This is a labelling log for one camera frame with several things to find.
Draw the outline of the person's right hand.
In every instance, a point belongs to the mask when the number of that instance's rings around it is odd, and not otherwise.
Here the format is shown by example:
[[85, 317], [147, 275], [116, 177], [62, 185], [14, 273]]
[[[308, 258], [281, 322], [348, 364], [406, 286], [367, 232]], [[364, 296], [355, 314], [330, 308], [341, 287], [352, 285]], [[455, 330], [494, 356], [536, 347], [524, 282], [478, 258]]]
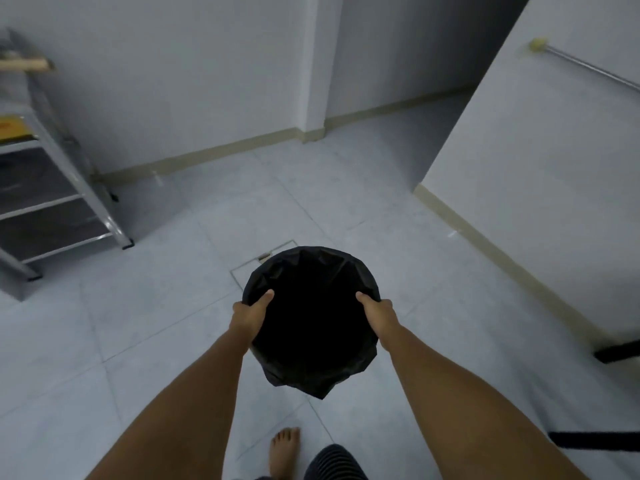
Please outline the person's right hand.
[[377, 310], [364, 310], [364, 313], [382, 347], [391, 353], [394, 344], [397, 341], [397, 336], [401, 332], [402, 326], [398, 321], [391, 300], [382, 299], [380, 302], [381, 305]]

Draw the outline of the person's left hand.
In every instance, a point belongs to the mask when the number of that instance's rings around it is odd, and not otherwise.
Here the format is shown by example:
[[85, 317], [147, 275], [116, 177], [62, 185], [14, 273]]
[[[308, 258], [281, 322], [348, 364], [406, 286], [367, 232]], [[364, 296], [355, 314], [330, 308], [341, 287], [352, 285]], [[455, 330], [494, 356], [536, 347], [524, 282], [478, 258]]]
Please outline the person's left hand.
[[228, 328], [229, 334], [247, 352], [260, 332], [266, 318], [266, 310], [252, 310], [251, 305], [236, 302]]

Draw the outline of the black bag-lined trash bin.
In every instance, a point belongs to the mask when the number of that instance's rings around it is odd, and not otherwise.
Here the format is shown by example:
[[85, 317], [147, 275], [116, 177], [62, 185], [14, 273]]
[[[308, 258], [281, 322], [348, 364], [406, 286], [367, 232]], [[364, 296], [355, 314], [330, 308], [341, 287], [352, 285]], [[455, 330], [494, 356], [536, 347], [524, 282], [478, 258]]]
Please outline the black bag-lined trash bin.
[[379, 339], [355, 293], [380, 301], [380, 291], [360, 259], [322, 246], [284, 250], [252, 272], [242, 302], [269, 289], [275, 297], [251, 351], [273, 386], [323, 400], [377, 356]]

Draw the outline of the person's left forearm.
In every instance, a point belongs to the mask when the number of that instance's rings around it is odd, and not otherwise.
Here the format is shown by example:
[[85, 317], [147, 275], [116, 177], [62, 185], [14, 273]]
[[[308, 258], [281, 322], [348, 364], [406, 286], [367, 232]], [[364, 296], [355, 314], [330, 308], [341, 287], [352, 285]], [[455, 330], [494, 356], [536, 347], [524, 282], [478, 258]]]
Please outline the person's left forearm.
[[86, 480], [221, 480], [251, 330], [231, 326], [140, 412]]

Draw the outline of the person's right forearm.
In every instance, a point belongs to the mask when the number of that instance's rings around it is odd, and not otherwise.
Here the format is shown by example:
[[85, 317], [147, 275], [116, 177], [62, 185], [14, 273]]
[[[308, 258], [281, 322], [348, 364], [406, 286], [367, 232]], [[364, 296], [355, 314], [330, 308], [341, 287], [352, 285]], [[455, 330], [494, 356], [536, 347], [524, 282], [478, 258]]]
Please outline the person's right forearm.
[[404, 326], [380, 341], [443, 480], [589, 480], [507, 398]]

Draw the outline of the person's bare foot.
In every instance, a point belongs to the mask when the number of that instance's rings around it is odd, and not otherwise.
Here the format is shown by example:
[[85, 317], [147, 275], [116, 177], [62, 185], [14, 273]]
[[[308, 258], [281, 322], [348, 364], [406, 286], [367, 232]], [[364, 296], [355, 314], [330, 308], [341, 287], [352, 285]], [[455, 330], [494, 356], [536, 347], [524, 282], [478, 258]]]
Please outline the person's bare foot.
[[272, 480], [293, 480], [300, 453], [300, 428], [283, 428], [271, 439], [269, 476]]

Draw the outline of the person's striped trouser leg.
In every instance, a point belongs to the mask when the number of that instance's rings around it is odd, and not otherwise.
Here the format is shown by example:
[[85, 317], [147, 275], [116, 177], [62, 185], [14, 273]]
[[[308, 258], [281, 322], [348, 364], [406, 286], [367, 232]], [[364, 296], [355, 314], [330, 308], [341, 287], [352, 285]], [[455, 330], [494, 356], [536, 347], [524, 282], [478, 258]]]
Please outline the person's striped trouser leg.
[[369, 480], [353, 455], [339, 444], [319, 451], [306, 469], [303, 480]]

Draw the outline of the aluminium step ladder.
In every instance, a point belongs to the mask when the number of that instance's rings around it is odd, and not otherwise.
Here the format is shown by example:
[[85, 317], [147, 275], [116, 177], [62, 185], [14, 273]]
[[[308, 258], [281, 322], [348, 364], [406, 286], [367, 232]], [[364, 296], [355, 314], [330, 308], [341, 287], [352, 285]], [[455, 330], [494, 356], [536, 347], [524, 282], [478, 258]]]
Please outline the aluminium step ladder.
[[128, 250], [117, 195], [53, 109], [41, 75], [53, 63], [0, 27], [0, 266], [27, 282], [33, 264], [103, 239]]

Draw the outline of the metal towel rail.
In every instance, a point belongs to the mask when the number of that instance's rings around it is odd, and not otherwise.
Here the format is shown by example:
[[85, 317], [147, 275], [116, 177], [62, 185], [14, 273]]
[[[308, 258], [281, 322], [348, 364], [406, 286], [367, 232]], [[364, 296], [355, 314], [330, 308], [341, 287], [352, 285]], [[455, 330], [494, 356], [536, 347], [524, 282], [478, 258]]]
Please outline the metal towel rail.
[[570, 55], [567, 52], [564, 52], [556, 47], [553, 47], [549, 44], [548, 39], [546, 38], [534, 38], [528, 43], [527, 46], [532, 53], [546, 53], [546, 54], [553, 55], [571, 64], [584, 68], [590, 72], [594, 72], [606, 79], [612, 80], [613, 82], [620, 84], [640, 94], [640, 83], [636, 83], [631, 80], [628, 80], [604, 68], [601, 68], [594, 64], [583, 61], [582, 59], [574, 55]]

